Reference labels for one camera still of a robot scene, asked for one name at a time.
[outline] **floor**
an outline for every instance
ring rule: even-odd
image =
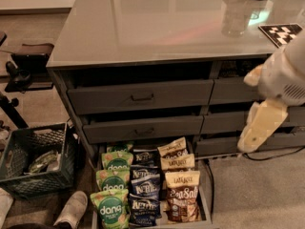
[[[22,43],[55,43],[66,14],[0,15],[0,30],[8,35],[1,50],[15,51]],[[5,63],[10,55],[0,52],[0,76],[6,75]],[[0,78],[0,91],[8,99],[17,97],[19,114],[29,126],[49,125],[69,119],[55,89],[27,92],[4,92],[6,79]],[[16,129],[0,109],[0,119]],[[281,150],[253,154],[255,157],[291,152]],[[215,181],[213,223],[222,229],[286,229],[305,225],[305,151],[292,156],[255,162],[243,156],[210,160]],[[211,203],[211,185],[205,174],[202,186]],[[92,169],[88,162],[77,172],[74,190],[91,193]],[[33,201],[16,200],[7,216],[4,228],[24,222],[52,225],[73,190],[60,196],[48,196]],[[83,217],[80,229],[92,228],[92,207]]]

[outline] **black cable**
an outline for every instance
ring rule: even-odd
[[[293,154],[296,154],[296,153],[302,151],[303,149],[305,149],[305,147],[302,147],[302,148],[297,149],[297,150],[295,150],[293,152],[290,152],[290,153],[277,155],[277,156],[268,156],[268,157],[264,157],[264,158],[254,158],[254,157],[249,156],[248,154],[243,154],[243,156],[246,157],[249,160],[252,160],[252,161],[266,161],[266,160],[270,160],[270,159],[274,159],[274,158],[278,158],[278,157],[293,155]]]
[[[0,50],[0,52],[7,52],[7,53],[10,53],[10,54],[14,54],[15,53],[15,52],[6,51],[6,50]]]
[[[215,183],[214,183],[214,176],[213,176],[213,172],[210,166],[210,161],[206,158],[203,159],[204,163],[206,164],[206,166],[209,169],[209,173],[210,173],[210,179],[211,179],[211,186],[212,186],[212,201],[211,201],[211,220],[213,218],[213,212],[214,212],[214,197],[215,197]]]

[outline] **black crate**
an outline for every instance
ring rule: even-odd
[[[0,159],[0,187],[18,199],[42,197],[73,186],[76,143],[66,123],[13,131]],[[57,171],[24,175],[50,150],[61,154]]]

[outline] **countertop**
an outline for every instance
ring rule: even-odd
[[[76,0],[48,68],[273,53],[259,25],[305,26],[305,0]]]

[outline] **drawer handle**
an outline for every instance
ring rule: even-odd
[[[132,95],[131,98],[132,98],[133,102],[152,101],[153,98],[154,98],[154,95],[151,94],[151,95],[146,96],[146,97],[135,97],[134,95]]]
[[[149,130],[146,130],[146,131],[134,130],[134,132],[135,132],[137,135],[152,135],[152,134],[154,134],[154,128],[150,128]]]

